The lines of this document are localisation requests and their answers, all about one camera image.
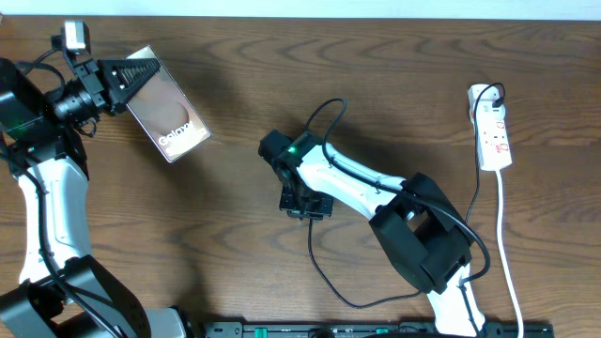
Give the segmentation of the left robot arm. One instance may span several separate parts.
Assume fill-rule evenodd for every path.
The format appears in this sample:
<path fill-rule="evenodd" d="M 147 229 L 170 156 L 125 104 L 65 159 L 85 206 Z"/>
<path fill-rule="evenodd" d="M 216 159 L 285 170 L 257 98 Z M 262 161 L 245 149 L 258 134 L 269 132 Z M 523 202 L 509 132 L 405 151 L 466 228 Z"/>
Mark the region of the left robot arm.
<path fill-rule="evenodd" d="M 17 337 L 190 337 L 175 306 L 148 310 L 92 254 L 86 216 L 83 128 L 123 112 L 158 72 L 151 58 L 88 60 L 50 92 L 1 62 L 1 157 L 26 206 L 26 256 L 18 286 L 1 298 Z"/>

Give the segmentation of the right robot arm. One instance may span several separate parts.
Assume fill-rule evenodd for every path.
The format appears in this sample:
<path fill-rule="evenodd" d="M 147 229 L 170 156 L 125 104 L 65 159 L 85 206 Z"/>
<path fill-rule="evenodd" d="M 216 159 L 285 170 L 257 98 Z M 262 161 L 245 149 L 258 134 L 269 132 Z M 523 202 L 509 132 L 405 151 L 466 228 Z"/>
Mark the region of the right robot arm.
<path fill-rule="evenodd" d="M 397 273 L 428 297 L 439 333 L 481 332 L 470 287 L 477 238 L 433 179 L 384 175 L 309 131 L 292 139 L 273 130 L 258 154 L 283 185 L 281 211 L 311 223 L 331 216 L 335 201 L 359 212 Z"/>

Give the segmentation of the bronze Galaxy smartphone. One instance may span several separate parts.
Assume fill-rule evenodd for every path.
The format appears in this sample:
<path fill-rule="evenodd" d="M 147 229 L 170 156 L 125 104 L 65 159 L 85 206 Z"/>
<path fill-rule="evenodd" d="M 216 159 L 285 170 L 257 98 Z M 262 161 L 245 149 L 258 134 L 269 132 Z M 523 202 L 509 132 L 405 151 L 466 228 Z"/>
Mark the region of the bronze Galaxy smartphone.
<path fill-rule="evenodd" d="M 211 137 L 211 131 L 150 45 L 127 59 L 156 59 L 159 70 L 128 102 L 128 108 L 168 162 Z"/>

